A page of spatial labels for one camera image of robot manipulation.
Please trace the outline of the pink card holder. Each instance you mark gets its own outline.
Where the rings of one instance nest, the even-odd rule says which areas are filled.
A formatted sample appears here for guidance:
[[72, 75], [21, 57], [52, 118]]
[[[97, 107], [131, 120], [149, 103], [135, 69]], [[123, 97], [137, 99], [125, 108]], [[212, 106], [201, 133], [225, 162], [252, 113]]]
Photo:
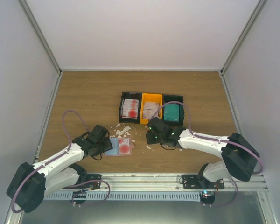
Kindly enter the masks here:
[[129, 156], [132, 155], [133, 142], [130, 138], [110, 138], [112, 149], [103, 156]]

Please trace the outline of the red white credit card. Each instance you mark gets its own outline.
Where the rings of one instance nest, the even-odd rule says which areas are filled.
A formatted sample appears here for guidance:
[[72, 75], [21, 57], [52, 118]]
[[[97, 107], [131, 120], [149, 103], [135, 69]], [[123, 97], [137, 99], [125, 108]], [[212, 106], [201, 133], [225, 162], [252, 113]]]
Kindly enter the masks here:
[[128, 138], [119, 139], [119, 154], [130, 154], [130, 140]]

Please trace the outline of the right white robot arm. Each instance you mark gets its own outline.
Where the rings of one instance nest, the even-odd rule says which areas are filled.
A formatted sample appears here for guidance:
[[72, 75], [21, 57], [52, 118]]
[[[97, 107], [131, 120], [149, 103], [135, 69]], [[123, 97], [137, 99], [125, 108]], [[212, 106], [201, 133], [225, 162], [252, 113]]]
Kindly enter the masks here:
[[149, 145], [194, 149], [221, 159], [204, 164], [194, 178], [202, 189], [211, 189], [215, 182], [229, 177], [248, 182], [258, 163], [259, 153], [238, 133], [231, 136], [195, 133], [184, 127], [171, 128], [158, 117], [151, 119], [148, 127], [146, 139]]

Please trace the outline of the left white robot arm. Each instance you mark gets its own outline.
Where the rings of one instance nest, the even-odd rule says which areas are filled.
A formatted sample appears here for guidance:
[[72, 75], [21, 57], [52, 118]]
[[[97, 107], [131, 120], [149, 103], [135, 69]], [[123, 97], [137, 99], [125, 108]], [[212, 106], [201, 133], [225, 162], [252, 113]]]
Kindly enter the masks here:
[[76, 194], [99, 189], [103, 182], [101, 175], [88, 175], [77, 162], [87, 156], [96, 159], [111, 149], [109, 131], [96, 125], [92, 131], [70, 140], [55, 155], [34, 164], [21, 164], [6, 191], [12, 212], [30, 213], [45, 197], [61, 189], [73, 189]]

